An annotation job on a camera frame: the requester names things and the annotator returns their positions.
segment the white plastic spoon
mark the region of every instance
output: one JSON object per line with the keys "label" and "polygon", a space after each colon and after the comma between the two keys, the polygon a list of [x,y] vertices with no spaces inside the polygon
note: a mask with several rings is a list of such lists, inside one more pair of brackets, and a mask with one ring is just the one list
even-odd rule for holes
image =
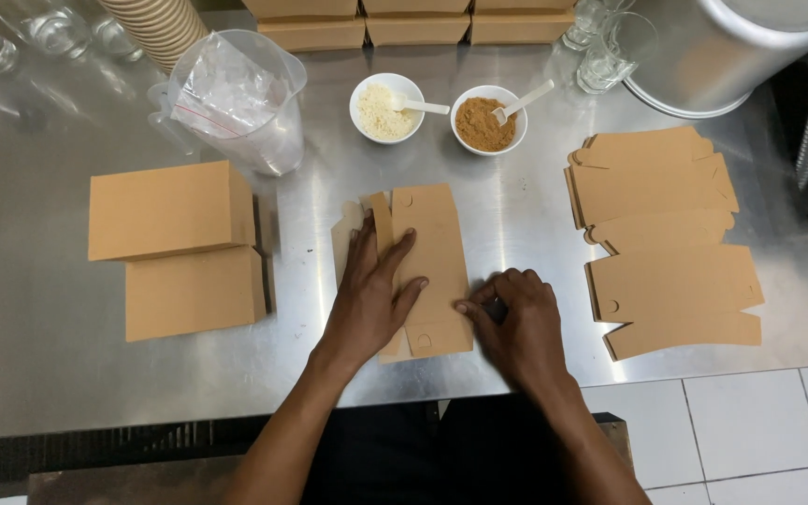
{"label": "white plastic spoon", "polygon": [[538,88],[536,88],[535,91],[523,96],[521,99],[517,100],[516,103],[514,103],[513,105],[505,109],[501,109],[500,107],[498,107],[497,109],[492,110],[491,113],[498,118],[498,124],[500,126],[503,126],[507,122],[507,118],[509,118],[510,115],[513,114],[516,110],[522,109],[526,105],[532,103],[534,100],[541,98],[543,94],[547,93],[552,89],[554,89],[554,81],[552,79],[548,79],[543,85],[538,86]]}
{"label": "white plastic spoon", "polygon": [[404,93],[391,93],[391,109],[400,111],[403,109],[421,110],[423,112],[432,112],[434,114],[447,114],[451,108],[447,105],[437,105],[435,103],[426,103],[424,101],[408,100]]}

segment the dark pants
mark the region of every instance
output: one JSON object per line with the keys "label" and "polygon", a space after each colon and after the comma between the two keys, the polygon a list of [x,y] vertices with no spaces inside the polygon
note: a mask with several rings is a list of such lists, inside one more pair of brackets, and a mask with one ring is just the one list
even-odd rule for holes
{"label": "dark pants", "polygon": [[568,503],[559,444],[524,396],[332,412],[302,503]]}

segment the brown sugar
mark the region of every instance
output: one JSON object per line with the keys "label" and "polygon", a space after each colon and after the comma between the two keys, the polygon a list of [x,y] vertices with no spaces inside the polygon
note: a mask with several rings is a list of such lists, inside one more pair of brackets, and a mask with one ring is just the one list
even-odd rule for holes
{"label": "brown sugar", "polygon": [[516,133],[516,114],[514,112],[507,118],[503,126],[498,124],[498,118],[491,113],[504,105],[491,98],[467,98],[457,109],[454,122],[457,125],[457,134],[463,142],[473,149],[495,153],[506,149]]}

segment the aluminum pot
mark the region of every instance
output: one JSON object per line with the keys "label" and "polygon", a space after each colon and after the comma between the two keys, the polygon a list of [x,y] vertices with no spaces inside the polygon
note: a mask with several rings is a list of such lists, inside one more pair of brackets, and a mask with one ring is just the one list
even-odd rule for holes
{"label": "aluminum pot", "polygon": [[685,119],[735,109],[808,52],[808,0],[640,0],[657,53],[626,79],[642,101]]}

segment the white bowl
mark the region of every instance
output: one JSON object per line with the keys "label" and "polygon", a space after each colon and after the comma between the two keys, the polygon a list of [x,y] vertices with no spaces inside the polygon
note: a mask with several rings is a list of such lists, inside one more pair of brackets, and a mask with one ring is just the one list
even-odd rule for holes
{"label": "white bowl", "polygon": [[494,153],[489,153],[488,151],[479,151],[478,149],[467,145],[466,142],[463,142],[463,139],[460,138],[460,133],[457,133],[457,110],[460,109],[460,106],[466,101],[467,98],[473,98],[476,96],[479,98],[492,98],[502,103],[504,107],[516,103],[516,101],[519,100],[518,96],[500,86],[476,86],[470,90],[466,90],[462,95],[460,95],[460,97],[451,107],[451,130],[454,131],[454,136],[457,138],[457,141],[466,147],[470,153],[475,153],[482,156],[503,155],[510,149],[513,149],[519,145],[519,143],[522,142],[522,138],[525,137],[525,131],[529,129],[529,118],[526,116],[525,109],[520,110],[516,114],[516,132],[513,134],[513,139],[510,141],[510,145],[501,149],[500,151],[495,151]]}
{"label": "white bowl", "polygon": [[396,138],[394,140],[381,140],[364,131],[364,127],[360,123],[360,111],[357,110],[357,100],[360,98],[361,92],[366,90],[366,86],[372,83],[389,86],[392,93],[404,93],[408,100],[413,101],[426,101],[423,98],[423,92],[419,90],[419,86],[414,84],[413,81],[404,75],[398,74],[370,75],[361,81],[357,87],[353,88],[353,93],[351,94],[351,103],[348,105],[348,109],[351,110],[351,121],[353,121],[353,125],[364,134],[364,137],[369,138],[373,142],[378,142],[379,144],[398,144],[398,142],[407,140],[411,135],[414,134],[414,132],[419,130],[419,125],[423,124],[423,118],[426,115],[425,112],[420,110],[410,110],[410,114],[413,115],[413,119],[416,124],[414,124],[414,127],[410,133],[401,138]]}

